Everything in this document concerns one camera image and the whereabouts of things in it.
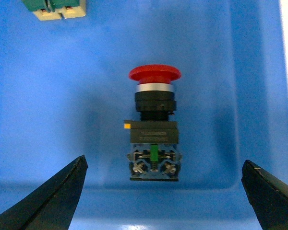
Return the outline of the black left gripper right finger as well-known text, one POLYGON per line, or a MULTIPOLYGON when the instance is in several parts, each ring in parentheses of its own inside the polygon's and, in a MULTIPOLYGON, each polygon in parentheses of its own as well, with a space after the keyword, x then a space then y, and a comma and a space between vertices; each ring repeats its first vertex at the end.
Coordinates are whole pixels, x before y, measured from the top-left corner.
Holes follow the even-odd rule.
POLYGON ((263 230, 288 230, 288 185, 250 160, 241 182, 263 230))

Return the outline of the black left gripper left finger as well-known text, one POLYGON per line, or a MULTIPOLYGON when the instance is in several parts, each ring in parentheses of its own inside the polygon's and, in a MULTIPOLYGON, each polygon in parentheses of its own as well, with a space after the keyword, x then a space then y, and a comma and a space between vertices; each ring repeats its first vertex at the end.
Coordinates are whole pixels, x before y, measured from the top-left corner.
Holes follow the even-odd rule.
POLYGON ((67 230, 76 211, 88 164, 84 155, 66 165, 0 214, 0 230, 67 230))

